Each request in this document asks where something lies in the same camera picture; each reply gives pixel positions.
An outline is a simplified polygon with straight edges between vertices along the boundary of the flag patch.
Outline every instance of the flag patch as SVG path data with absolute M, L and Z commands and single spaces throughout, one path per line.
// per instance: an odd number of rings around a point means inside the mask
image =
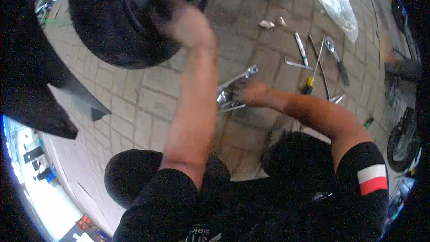
M 357 172 L 362 196 L 380 189 L 388 189 L 387 170 L 384 164 L 371 165 Z

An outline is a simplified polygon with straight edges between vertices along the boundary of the person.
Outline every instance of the person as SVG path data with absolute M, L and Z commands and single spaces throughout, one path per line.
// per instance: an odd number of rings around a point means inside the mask
M 160 28 L 187 52 L 180 98 L 163 153 L 128 150 L 107 164 L 107 192 L 126 209 L 114 241 L 379 239 L 388 196 L 384 160 L 340 105 L 244 82 L 235 91 L 241 103 L 292 116 L 331 145 L 285 133 L 262 159 L 268 178 L 230 181 L 225 165 L 209 156 L 217 117 L 214 33 L 200 11 L 167 1 L 172 21 Z

